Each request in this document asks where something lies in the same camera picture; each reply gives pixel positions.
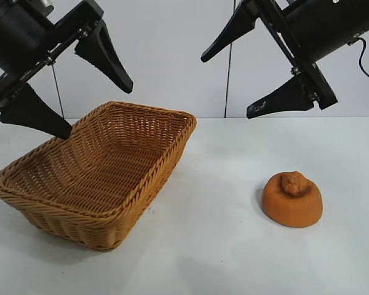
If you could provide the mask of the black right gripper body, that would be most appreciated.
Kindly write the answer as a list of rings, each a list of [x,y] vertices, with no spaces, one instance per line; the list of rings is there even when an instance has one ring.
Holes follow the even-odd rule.
[[[305,75],[308,96],[320,109],[337,103],[316,63],[369,31],[369,1],[295,1],[281,9],[258,1],[260,17],[282,50],[291,51],[292,67]]]

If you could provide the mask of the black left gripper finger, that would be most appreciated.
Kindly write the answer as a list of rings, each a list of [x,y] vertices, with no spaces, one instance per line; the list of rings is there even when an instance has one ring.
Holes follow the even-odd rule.
[[[0,122],[29,127],[67,140],[71,125],[50,109],[29,84],[25,84],[0,109]]]
[[[123,92],[132,92],[133,81],[116,54],[104,21],[99,21],[94,30],[78,42],[74,51],[99,69]]]

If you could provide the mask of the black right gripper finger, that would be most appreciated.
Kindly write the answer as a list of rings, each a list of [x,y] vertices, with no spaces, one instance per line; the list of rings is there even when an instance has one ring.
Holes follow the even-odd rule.
[[[292,77],[270,94],[247,107],[247,118],[288,111],[308,111],[314,102],[308,96],[309,83],[305,75]]]
[[[209,61],[229,44],[253,30],[259,17],[260,12],[255,1],[240,1],[222,32],[203,52],[200,60],[203,63]]]

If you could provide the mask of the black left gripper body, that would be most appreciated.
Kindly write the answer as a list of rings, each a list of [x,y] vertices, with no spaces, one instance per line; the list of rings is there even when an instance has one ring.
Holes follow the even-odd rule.
[[[31,1],[0,1],[0,101],[89,35],[102,16],[96,1],[81,1],[52,23]]]

